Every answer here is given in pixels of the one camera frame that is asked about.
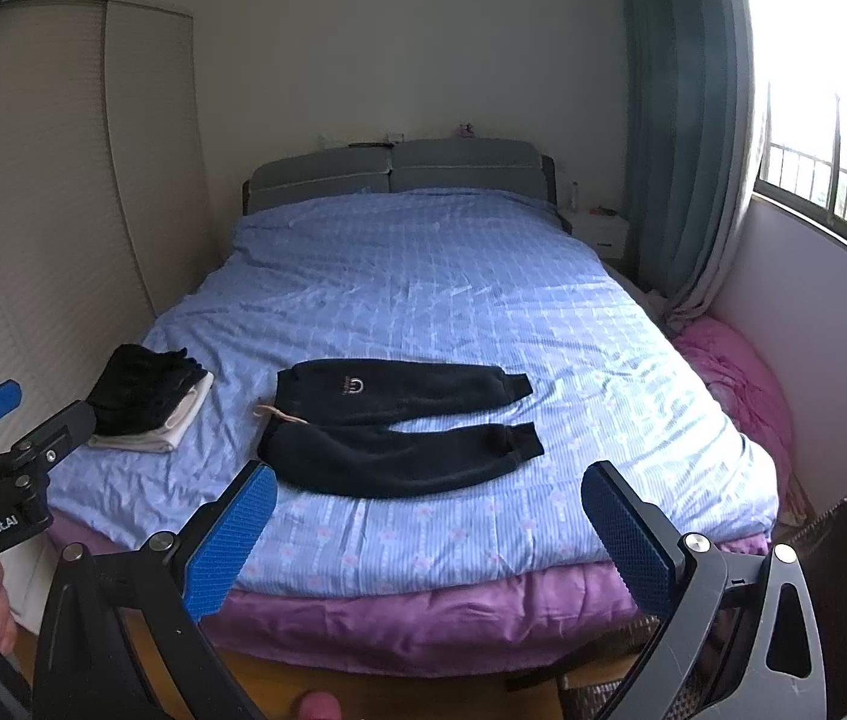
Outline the right hand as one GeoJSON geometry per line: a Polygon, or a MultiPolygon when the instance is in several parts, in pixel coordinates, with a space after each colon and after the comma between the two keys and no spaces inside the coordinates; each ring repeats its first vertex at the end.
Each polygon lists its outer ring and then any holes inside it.
{"type": "Polygon", "coordinates": [[[342,720],[342,706],[332,692],[311,691],[296,704],[298,720],[342,720]]]}

